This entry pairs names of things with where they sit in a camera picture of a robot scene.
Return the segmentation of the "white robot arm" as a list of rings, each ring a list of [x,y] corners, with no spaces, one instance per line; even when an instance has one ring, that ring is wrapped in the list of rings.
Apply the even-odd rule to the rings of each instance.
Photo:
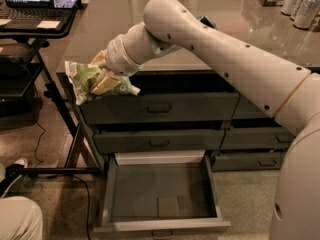
[[[150,0],[141,23],[94,61],[131,76],[182,47],[295,139],[280,171],[269,240],[320,240],[320,75],[210,28],[177,0]]]

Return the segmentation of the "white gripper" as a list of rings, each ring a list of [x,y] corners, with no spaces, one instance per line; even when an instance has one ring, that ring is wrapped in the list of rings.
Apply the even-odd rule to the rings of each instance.
[[[90,90],[95,95],[101,95],[116,87],[120,83],[119,75],[130,77],[142,69],[142,66],[135,63],[126,52],[123,34],[111,40],[105,50],[99,51],[91,64],[98,67],[107,66],[112,71],[99,73]]]

